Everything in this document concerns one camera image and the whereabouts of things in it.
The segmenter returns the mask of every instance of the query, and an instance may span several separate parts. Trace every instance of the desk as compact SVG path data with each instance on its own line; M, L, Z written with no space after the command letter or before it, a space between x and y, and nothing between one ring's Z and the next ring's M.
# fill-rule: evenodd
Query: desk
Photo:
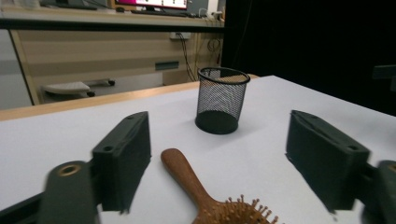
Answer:
M260 198L280 217L279 223L361 223L359 202L354 211L333 217L286 159L292 109L319 116L368 147L372 165L396 158L396 118L279 77L254 78L247 84L239 128L227 135L205 133L195 126L197 97L198 89L187 87L71 110L54 104L53 113L1 121L0 209L41 192L53 167L67 161L88 161L92 148L121 119L141 111L149 113L151 163L134 196L131 213L101 213L104 224L191 223L194 204L161 163L160 154L169 147L185 154L217 200L240 194L249 200ZM34 106L26 113L42 106L46 105Z
M217 65L223 22L204 19L97 11L3 6L0 28L11 30L21 70L34 105L44 102L41 87L163 73L165 85L187 82L185 55L192 71ZM168 32L194 32L186 41ZM157 64L171 63L168 68Z

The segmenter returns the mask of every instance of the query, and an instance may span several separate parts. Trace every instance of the hairbrush bristles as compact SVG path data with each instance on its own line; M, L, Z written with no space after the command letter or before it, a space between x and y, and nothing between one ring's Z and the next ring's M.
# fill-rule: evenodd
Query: hairbrush bristles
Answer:
M218 203L211 211L204 211L202 216L198 216L194 223L200 224L276 224L278 217L274 217L270 222L268 217L272 211L267 206L259 205L259 199L253 200L252 204L244 202L244 195L233 202L229 198L225 203Z
M244 195L233 202L214 200L204 189L189 162L176 148L169 148L161 154L163 165L173 178L183 187L198 206L198 215L193 224L276 224L277 217L268 221L272 212L267 206L259 205L260 200L245 203Z

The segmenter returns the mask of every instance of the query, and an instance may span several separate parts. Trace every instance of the computer monitor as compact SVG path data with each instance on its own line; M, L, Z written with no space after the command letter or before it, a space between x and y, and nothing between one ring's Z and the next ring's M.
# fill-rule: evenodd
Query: computer monitor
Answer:
M187 10L187 0L109 0L113 7L145 7L146 10L168 8Z

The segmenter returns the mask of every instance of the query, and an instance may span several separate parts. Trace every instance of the mesh pencil holder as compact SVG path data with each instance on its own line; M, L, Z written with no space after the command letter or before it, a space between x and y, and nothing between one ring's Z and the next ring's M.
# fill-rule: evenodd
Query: mesh pencil holder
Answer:
M196 126L207 133L234 132L238 128L250 76L224 67L202 68L198 76Z

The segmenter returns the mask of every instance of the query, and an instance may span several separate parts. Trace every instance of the table surface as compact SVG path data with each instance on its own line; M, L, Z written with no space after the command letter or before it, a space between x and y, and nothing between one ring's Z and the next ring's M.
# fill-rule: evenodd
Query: table surface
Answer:
M329 214L287 160L290 111L325 119L371 149L369 162L375 166L396 158L396 118L269 76L247 84L238 129L215 135L195 126L198 89L196 83L190 85L195 87L80 108L66 106L52 113L1 121L0 209L41 192L47 173L55 166L89 161L91 150L123 118L148 111L152 158L131 213L101 213L102 223L193 221L193 202L164 170L160 159L161 152L170 147L184 153L216 200L240 194L247 200L259 198L279 216L279 223L361 223L360 202L356 201L353 211Z

